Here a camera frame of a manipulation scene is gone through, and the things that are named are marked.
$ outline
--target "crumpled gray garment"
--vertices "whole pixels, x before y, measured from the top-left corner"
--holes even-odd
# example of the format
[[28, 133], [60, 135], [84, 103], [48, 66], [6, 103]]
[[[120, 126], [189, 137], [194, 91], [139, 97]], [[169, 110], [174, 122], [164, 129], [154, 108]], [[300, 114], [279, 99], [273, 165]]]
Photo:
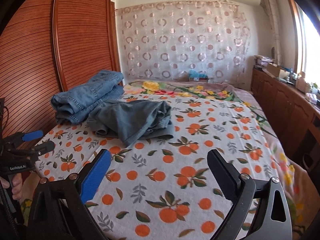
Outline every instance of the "crumpled gray garment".
[[89, 114], [87, 124], [97, 136], [119, 138], [128, 147], [139, 138], [173, 138], [170, 114], [171, 107], [165, 101], [107, 100]]

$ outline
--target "denim fabric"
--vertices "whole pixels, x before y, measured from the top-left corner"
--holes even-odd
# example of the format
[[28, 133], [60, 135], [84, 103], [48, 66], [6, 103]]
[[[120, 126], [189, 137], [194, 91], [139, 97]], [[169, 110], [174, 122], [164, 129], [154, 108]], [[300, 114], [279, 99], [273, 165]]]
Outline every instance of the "denim fabric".
[[51, 105], [57, 112], [75, 114], [97, 102], [121, 80], [123, 80], [121, 72], [101, 70], [86, 84], [54, 95], [51, 99]]
[[101, 102], [109, 99], [118, 99], [124, 93], [122, 86], [115, 86], [109, 93], [104, 95], [102, 98], [95, 101], [93, 104], [85, 109], [78, 111], [75, 114], [70, 114], [68, 111], [58, 111], [56, 112], [57, 123], [62, 123], [65, 121], [70, 121], [71, 124], [79, 124], [88, 118], [89, 113], [95, 109]]
[[139, 138], [173, 138], [170, 114], [171, 107], [165, 101], [107, 100], [89, 114], [87, 124], [97, 136], [119, 138], [128, 147]]

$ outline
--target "white bed sheet with orange print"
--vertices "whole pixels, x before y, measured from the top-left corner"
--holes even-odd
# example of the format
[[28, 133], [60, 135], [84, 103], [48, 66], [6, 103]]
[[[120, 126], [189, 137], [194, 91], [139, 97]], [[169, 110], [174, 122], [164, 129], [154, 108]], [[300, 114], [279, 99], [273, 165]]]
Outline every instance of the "white bed sheet with orange print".
[[[210, 239], [232, 206], [208, 169], [207, 153], [213, 148], [254, 179], [278, 176], [266, 139], [245, 105], [169, 95], [135, 97], [171, 105], [173, 139], [139, 140], [124, 149], [119, 139], [96, 137], [86, 122], [59, 125], [43, 138], [53, 140], [55, 150], [37, 162], [40, 176], [58, 180], [79, 172], [100, 149], [112, 153], [111, 166], [87, 203], [110, 239]], [[254, 210], [253, 205], [239, 238]]]

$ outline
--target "window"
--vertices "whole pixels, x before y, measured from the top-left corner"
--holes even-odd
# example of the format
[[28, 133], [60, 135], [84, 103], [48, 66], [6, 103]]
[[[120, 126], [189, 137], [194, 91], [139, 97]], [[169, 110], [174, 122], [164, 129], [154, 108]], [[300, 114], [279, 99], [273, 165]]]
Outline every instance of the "window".
[[306, 82], [320, 85], [320, 35], [308, 16], [294, 0], [289, 0], [296, 31], [296, 69], [305, 72]]

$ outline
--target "blue gripper pad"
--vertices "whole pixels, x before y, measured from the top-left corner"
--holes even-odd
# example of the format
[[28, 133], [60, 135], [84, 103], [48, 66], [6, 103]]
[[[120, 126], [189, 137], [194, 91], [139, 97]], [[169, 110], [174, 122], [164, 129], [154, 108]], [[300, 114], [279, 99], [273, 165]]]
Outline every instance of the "blue gripper pad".
[[28, 142], [41, 137], [43, 137], [43, 132], [39, 130], [39, 131], [26, 133], [24, 136], [22, 136], [22, 140], [25, 142]]
[[93, 199], [97, 189], [107, 173], [111, 164], [111, 153], [108, 150], [104, 150], [101, 157], [96, 161], [96, 163], [91, 168], [89, 174], [85, 177], [81, 185], [80, 198], [83, 204], [88, 200]]

